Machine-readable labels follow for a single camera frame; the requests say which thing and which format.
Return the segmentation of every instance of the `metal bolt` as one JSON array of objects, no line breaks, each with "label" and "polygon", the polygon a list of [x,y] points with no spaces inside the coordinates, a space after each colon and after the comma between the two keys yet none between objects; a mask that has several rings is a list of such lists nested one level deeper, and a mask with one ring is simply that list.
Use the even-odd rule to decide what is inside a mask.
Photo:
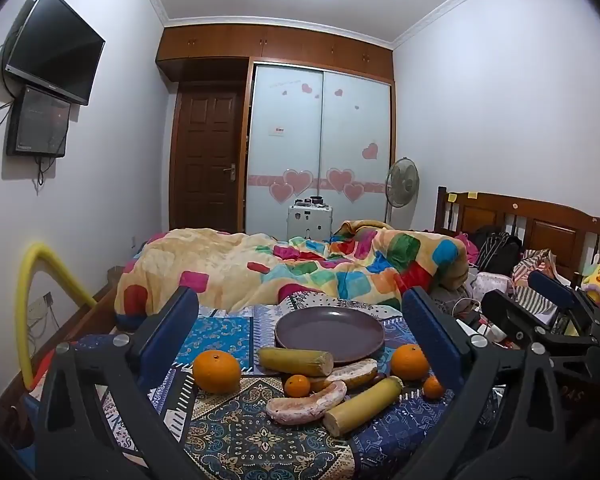
[{"label": "metal bolt", "polygon": [[537,343],[537,342],[536,342],[536,343],[533,343],[533,344],[531,345],[531,351],[532,351],[534,354],[537,354],[537,355],[542,355],[542,354],[544,354],[544,352],[545,352],[546,350],[544,349],[544,345],[543,345],[542,343]]},{"label": "metal bolt", "polygon": [[124,346],[129,343],[129,336],[127,334],[118,334],[113,338],[113,346]]},{"label": "metal bolt", "polygon": [[476,348],[484,348],[488,343],[489,342],[487,341],[487,338],[485,338],[483,335],[474,334],[471,336],[471,344]]},{"label": "metal bolt", "polygon": [[69,343],[63,342],[63,343],[59,343],[58,346],[56,346],[56,353],[57,354],[66,354],[69,351]]}]

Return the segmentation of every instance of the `tv bezel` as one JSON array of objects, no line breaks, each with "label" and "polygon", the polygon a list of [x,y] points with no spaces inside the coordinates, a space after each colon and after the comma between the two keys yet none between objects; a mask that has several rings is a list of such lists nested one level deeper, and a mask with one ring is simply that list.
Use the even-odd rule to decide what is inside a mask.
[{"label": "tv bezel", "polygon": [[[104,44],[105,44],[105,40],[104,38],[99,35],[94,29],[93,27],[91,27],[91,25],[89,25],[89,23],[87,23],[81,16],[80,14],[78,14],[77,12],[75,12],[75,10],[72,9],[72,7],[64,0],[59,0],[67,9],[69,9],[77,19],[81,20],[87,27],[89,27],[93,33],[102,40],[102,46],[100,47],[100,52],[98,53],[98,62],[96,63],[96,69],[100,63],[100,57],[102,56],[102,49],[104,48]],[[22,26],[20,27],[20,29],[18,30],[18,35],[16,36],[16,40],[13,43],[13,47],[11,48],[11,51],[9,53],[9,59],[7,60],[7,63],[4,66],[4,70],[6,72],[8,72],[9,74],[13,74],[16,75],[26,81],[29,81],[33,84],[42,86],[42,88],[45,88],[47,90],[51,90],[52,92],[54,92],[55,94],[59,94],[65,98],[67,98],[69,101],[71,101],[72,103],[75,104],[79,104],[79,105],[88,105],[89,104],[89,98],[91,97],[91,89],[93,88],[93,81],[95,79],[95,72],[93,72],[93,76],[91,78],[91,87],[89,88],[89,97],[84,99],[83,97],[73,94],[67,90],[65,90],[64,88],[61,88],[59,86],[54,85],[53,83],[42,79],[40,77],[37,77],[33,74],[30,74],[29,72],[25,72],[24,70],[21,70],[15,66],[13,66],[11,64],[11,56],[13,55],[13,51],[16,49],[16,47],[18,46],[18,42],[20,41],[20,36],[22,34],[22,31],[27,27],[27,23],[29,23],[29,19],[30,17],[33,15],[33,13],[36,10],[36,7],[38,6],[38,3],[40,2],[40,0],[36,0],[35,3],[33,4],[33,7],[31,7],[31,10],[29,11],[29,14],[27,15],[27,19],[24,21],[24,23],[22,24]]]}]

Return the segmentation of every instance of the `yellow foam tube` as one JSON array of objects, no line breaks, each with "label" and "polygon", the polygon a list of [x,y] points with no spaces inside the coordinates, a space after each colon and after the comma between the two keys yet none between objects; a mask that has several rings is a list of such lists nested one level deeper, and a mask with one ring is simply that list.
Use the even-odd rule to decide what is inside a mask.
[{"label": "yellow foam tube", "polygon": [[31,389],[33,383],[33,371],[31,369],[31,359],[29,357],[29,347],[27,345],[27,304],[29,303],[29,287],[33,276],[33,265],[36,260],[44,260],[56,274],[56,279],[62,285],[65,292],[75,301],[78,306],[83,304],[93,308],[96,301],[82,288],[78,280],[60,261],[60,258],[41,242],[34,243],[25,253],[24,259],[20,264],[18,273],[18,285],[16,286],[16,349],[18,351],[18,361],[22,371],[22,380],[27,390]]}]

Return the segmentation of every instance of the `blue gripper pad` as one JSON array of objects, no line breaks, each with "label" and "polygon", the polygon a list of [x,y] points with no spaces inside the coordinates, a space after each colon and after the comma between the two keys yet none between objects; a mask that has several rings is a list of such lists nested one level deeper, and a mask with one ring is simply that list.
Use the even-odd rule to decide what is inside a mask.
[{"label": "blue gripper pad", "polygon": [[571,289],[553,278],[549,278],[539,270],[533,270],[529,274],[527,283],[534,291],[547,298],[560,310],[567,310],[574,305]]},{"label": "blue gripper pad", "polygon": [[132,337],[127,355],[140,390],[162,384],[182,343],[198,318],[198,295],[180,286],[158,314],[149,316]]},{"label": "blue gripper pad", "polygon": [[419,286],[402,297],[402,316],[440,383],[457,394],[470,364],[468,337]]}]

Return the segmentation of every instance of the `black box mounted on wall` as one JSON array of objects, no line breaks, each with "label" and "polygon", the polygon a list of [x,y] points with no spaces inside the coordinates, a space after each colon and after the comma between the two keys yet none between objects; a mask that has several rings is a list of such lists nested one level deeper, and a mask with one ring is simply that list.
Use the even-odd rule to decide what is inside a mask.
[{"label": "black box mounted on wall", "polygon": [[70,103],[25,85],[11,109],[7,155],[64,156]]}]

